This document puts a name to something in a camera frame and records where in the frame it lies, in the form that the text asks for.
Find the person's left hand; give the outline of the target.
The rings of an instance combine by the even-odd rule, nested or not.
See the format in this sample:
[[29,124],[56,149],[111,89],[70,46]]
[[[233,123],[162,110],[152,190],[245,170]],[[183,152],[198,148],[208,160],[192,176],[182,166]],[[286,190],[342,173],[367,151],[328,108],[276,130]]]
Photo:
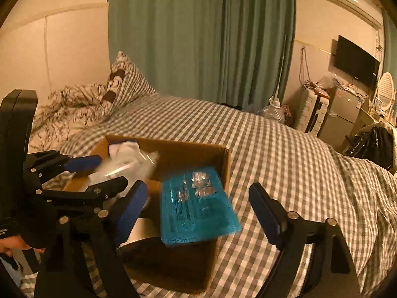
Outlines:
[[21,236],[16,235],[0,239],[0,253],[12,257],[14,250],[29,250],[31,247],[26,244]]

